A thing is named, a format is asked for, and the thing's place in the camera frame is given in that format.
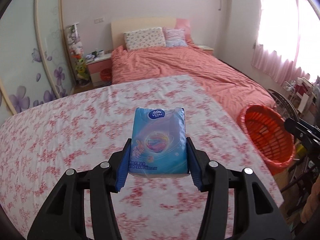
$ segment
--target bed sheet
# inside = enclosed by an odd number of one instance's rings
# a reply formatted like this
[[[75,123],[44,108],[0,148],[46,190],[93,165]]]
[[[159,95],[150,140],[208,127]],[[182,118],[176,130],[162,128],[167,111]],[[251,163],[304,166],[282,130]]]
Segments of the bed sheet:
[[[281,193],[256,149],[222,107],[187,75],[112,85],[61,98],[10,117],[0,128],[0,204],[26,238],[44,200],[63,172],[92,169],[123,148],[137,107],[184,107],[195,147],[229,169],[251,167],[279,206]],[[207,194],[191,176],[128,175],[112,194],[124,240],[196,239]],[[88,195],[87,236],[93,238]],[[229,192],[226,236],[232,233]]]
[[[274,100],[259,84],[189,42],[188,47],[149,48],[112,53],[112,83],[188,74],[236,120],[249,104],[273,108]]]

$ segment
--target curtain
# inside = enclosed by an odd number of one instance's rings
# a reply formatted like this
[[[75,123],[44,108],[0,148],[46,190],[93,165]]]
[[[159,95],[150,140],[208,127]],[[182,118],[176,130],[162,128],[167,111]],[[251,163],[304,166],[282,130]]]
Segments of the curtain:
[[[320,21],[308,0],[261,0],[252,66],[279,85],[320,75]]]

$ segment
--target pink drawer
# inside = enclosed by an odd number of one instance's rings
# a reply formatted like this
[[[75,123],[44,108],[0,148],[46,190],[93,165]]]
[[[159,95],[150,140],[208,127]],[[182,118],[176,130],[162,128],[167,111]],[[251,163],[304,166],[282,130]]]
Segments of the pink drawer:
[[[106,59],[97,63],[92,63],[88,65],[88,70],[90,74],[101,72],[101,70],[112,67],[112,60]]]

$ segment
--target cream headboard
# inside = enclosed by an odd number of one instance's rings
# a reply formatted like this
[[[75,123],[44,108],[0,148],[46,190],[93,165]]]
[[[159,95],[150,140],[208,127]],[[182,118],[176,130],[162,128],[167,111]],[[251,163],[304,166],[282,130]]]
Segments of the cream headboard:
[[[113,49],[119,47],[120,45],[125,45],[123,36],[123,33],[125,32],[155,27],[174,28],[176,21],[176,18],[171,17],[132,18],[113,21],[111,22]]]

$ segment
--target tissue pack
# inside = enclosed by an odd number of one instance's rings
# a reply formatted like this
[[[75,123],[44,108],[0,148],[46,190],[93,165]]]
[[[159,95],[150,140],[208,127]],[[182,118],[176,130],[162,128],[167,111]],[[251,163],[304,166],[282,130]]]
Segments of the tissue pack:
[[[136,109],[129,172],[142,174],[188,172],[183,108]]]

